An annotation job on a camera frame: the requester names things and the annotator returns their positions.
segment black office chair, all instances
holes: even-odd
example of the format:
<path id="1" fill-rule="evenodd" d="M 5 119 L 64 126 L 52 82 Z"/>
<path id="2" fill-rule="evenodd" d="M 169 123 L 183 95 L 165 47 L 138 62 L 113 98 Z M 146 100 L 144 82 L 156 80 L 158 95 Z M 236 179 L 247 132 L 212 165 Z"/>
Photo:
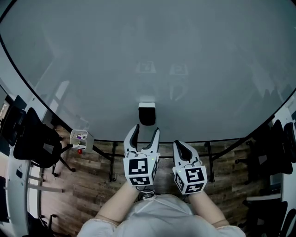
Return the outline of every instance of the black office chair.
<path id="1" fill-rule="evenodd" d="M 268 177 L 278 173 L 291 174 L 292 161 L 296 159 L 296 142 L 293 126 L 285 125 L 277 120 L 272 128 L 264 127 L 257 131 L 255 143 L 248 141 L 251 155 L 247 159 L 236 160 L 235 163 L 245 162 L 248 165 L 249 179 L 245 184 L 257 180 L 258 177 Z M 266 161 L 259 163 L 259 157 L 266 156 Z"/>
<path id="2" fill-rule="evenodd" d="M 49 224 L 47 226 L 47 222 L 42 220 L 44 216 L 39 216 L 39 218 L 34 218 L 31 214 L 28 213 L 28 228 L 29 228 L 29 235 L 23 237 L 54 237 L 62 236 L 62 237 L 71 237 L 71 235 L 62 234 L 54 232 L 51 228 L 52 218 L 56 218 L 56 215 L 51 215 L 49 218 Z"/>
<path id="3" fill-rule="evenodd" d="M 278 237 L 287 212 L 288 203 L 276 200 L 244 201 L 244 205 L 249 208 L 247 220 L 239 224 L 238 227 L 246 227 L 246 231 L 251 231 L 251 236 Z M 262 225 L 258 225 L 258 220 L 263 220 Z"/>
<path id="4" fill-rule="evenodd" d="M 41 168 L 53 167 L 60 160 L 70 171 L 75 172 L 61 158 L 62 144 L 58 133 L 43 124 L 33 108 L 24 110 L 12 106 L 3 123 L 3 137 L 14 146 L 13 156 L 19 160 L 32 160 Z"/>

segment person's arm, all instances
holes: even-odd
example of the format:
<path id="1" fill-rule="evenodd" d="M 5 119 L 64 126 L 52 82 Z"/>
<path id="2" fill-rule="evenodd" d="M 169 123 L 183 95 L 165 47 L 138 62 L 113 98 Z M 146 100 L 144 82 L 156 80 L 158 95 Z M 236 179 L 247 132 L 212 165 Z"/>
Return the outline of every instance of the person's arm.
<path id="1" fill-rule="evenodd" d="M 119 225 L 126 216 L 139 191 L 126 182 L 99 210 L 95 218 Z"/>
<path id="2" fill-rule="evenodd" d="M 196 213 L 214 227 L 229 225 L 222 211 L 204 191 L 189 195 L 189 200 Z"/>

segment black table leg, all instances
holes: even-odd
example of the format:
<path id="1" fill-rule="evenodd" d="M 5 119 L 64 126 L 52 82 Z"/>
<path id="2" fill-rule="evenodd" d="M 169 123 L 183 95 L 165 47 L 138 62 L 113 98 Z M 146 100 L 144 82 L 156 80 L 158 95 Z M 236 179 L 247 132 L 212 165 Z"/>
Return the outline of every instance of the black table leg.
<path id="1" fill-rule="evenodd" d="M 76 169 L 75 168 L 70 168 L 70 166 L 68 166 L 68 164 L 63 160 L 63 158 L 60 157 L 60 161 L 64 164 L 64 166 L 67 167 L 68 170 L 75 172 Z"/>
<path id="2" fill-rule="evenodd" d="M 112 178 L 113 175 L 113 164 L 114 164 L 114 157 L 115 157 L 115 150 L 116 150 L 117 142 L 113 142 L 112 147 L 112 156 L 111 156 L 111 163 L 110 163 L 110 170 L 109 170 L 109 182 L 116 181 L 115 178 Z"/>
<path id="3" fill-rule="evenodd" d="M 209 162 L 210 162 L 210 182 L 215 182 L 214 179 L 214 167 L 213 167 L 213 160 L 212 160 L 212 147 L 210 142 L 206 142 L 204 144 L 208 148 L 208 154 L 209 154 Z"/>
<path id="4" fill-rule="evenodd" d="M 71 147 L 73 147 L 72 144 L 67 144 L 64 148 L 62 148 L 61 153 L 65 152 L 66 150 L 70 149 Z"/>
<path id="5" fill-rule="evenodd" d="M 92 146 L 92 149 L 93 149 L 95 152 L 99 153 L 102 157 L 106 158 L 106 159 L 109 160 L 109 161 L 112 161 L 112 158 L 111 158 L 110 156 L 108 156 L 106 153 L 104 153 L 103 151 L 101 151 L 101 150 L 100 150 L 99 148 L 97 148 L 95 145 Z"/>

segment white shirt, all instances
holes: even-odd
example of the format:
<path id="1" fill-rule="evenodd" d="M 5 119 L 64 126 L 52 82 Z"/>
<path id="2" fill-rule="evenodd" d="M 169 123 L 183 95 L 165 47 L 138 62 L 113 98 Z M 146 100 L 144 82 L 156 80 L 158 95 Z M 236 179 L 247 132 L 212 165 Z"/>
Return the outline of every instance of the white shirt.
<path id="1" fill-rule="evenodd" d="M 215 228 L 173 195 L 159 195 L 134 204 L 116 226 L 99 219 L 88 220 L 77 237 L 245 237 L 236 226 Z"/>

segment chair backrest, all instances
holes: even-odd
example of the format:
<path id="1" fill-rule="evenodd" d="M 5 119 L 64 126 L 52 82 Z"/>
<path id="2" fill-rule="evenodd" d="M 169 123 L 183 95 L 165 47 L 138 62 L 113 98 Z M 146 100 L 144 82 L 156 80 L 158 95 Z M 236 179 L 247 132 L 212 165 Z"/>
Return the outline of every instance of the chair backrest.
<path id="1" fill-rule="evenodd" d="M 28 229 L 30 237 L 54 237 L 51 230 L 45 226 L 40 219 L 34 218 L 30 213 L 28 213 Z"/>
<path id="2" fill-rule="evenodd" d="M 278 173 L 291 174 L 293 172 L 291 158 L 284 150 L 285 141 L 286 135 L 284 134 L 282 124 L 277 120 L 270 129 L 268 136 L 258 144 L 258 147 L 262 148 L 267 157 L 267 161 L 260 166 L 260 174 L 262 176 Z"/>
<path id="3" fill-rule="evenodd" d="M 287 123 L 285 125 L 284 135 L 285 135 L 285 138 L 284 138 L 285 153 L 293 163 L 296 163 L 296 140 L 295 140 L 295 134 L 294 134 L 294 126 L 292 122 Z"/>
<path id="4" fill-rule="evenodd" d="M 22 133 L 22 123 L 26 112 L 15 106 L 12 106 L 6 114 L 3 124 L 1 123 L 1 135 L 6 141 L 14 146 L 20 133 Z"/>
<path id="5" fill-rule="evenodd" d="M 32 160 L 43 168 L 57 163 L 62 149 L 57 132 L 44 125 L 33 108 L 28 110 L 22 126 L 24 132 L 15 144 L 14 157 Z M 44 148 L 45 144 L 52 146 L 51 152 Z"/>
<path id="6" fill-rule="evenodd" d="M 281 202 L 279 205 L 270 207 L 269 215 L 265 220 L 265 233 L 268 237 L 278 237 L 287 212 L 288 203 Z"/>

